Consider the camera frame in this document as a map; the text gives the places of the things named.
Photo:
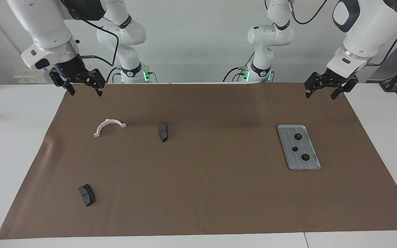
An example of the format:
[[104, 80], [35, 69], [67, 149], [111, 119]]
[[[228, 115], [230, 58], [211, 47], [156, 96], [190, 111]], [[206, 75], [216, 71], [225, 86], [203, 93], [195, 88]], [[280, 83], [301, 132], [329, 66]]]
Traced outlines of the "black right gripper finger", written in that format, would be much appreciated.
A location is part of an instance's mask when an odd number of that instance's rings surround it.
[[62, 87], [66, 89], [68, 93], [71, 94], [71, 96], [74, 96], [75, 89], [71, 84], [70, 78], [63, 80], [57, 69], [51, 69], [49, 72], [49, 76], [56, 87]]
[[104, 89], [104, 77], [98, 69], [83, 73], [83, 83], [95, 89], [96, 94], [101, 97]]

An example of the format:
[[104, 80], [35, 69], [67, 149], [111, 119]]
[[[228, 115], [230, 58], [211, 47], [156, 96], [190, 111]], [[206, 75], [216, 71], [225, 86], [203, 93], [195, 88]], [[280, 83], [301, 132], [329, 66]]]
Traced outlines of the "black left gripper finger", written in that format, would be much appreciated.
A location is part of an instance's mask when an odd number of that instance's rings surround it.
[[323, 75], [318, 74], [317, 72], [313, 72], [309, 78], [305, 81], [304, 87], [306, 90], [305, 96], [306, 98], [309, 98], [314, 91], [317, 91], [319, 89], [322, 89], [322, 80], [323, 80]]
[[357, 77], [353, 77], [350, 80], [348, 80], [346, 83], [337, 85], [337, 88], [333, 91], [333, 93], [330, 96], [331, 99], [335, 100], [340, 94], [351, 92], [351, 90], [357, 85], [358, 81], [359, 80]]

